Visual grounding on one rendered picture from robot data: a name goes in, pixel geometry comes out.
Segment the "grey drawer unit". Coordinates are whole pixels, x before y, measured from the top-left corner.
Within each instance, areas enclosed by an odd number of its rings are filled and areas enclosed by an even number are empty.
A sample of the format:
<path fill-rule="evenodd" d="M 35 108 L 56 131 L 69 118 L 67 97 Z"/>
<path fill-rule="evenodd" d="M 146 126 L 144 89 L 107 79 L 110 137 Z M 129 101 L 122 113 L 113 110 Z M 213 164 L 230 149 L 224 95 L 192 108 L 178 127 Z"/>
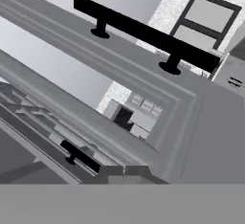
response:
<path fill-rule="evenodd" d="M 210 80 L 245 97 L 245 36 L 231 41 Z"/>

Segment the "grey cupboard run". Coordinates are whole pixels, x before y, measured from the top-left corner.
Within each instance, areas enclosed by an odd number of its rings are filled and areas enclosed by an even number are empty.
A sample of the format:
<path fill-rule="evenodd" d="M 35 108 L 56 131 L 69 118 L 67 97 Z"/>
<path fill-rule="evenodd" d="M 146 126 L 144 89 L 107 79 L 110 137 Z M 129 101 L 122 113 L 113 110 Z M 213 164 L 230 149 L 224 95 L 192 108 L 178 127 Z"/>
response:
<path fill-rule="evenodd" d="M 112 99 L 103 115 L 138 139 L 145 141 L 163 109 L 132 92 L 125 103 Z"/>

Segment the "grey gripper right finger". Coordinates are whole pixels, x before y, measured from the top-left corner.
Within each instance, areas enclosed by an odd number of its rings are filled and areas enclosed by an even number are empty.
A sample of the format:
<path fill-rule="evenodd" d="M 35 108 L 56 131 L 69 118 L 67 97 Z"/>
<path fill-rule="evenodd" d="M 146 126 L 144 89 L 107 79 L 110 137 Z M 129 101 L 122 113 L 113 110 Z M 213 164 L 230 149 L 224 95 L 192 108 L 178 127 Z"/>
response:
<path fill-rule="evenodd" d="M 154 176 L 148 166 L 128 166 L 123 178 L 125 184 L 165 184 L 166 181 Z"/>

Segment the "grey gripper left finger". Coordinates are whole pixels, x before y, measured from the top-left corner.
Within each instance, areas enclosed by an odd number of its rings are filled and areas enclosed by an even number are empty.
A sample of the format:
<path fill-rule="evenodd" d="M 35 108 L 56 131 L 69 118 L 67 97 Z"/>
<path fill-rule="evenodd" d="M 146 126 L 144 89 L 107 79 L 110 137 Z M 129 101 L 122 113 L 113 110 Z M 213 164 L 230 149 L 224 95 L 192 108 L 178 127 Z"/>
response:
<path fill-rule="evenodd" d="M 100 166 L 95 174 L 82 176 L 80 181 L 82 184 L 109 184 L 112 178 L 123 177 L 122 166 Z"/>

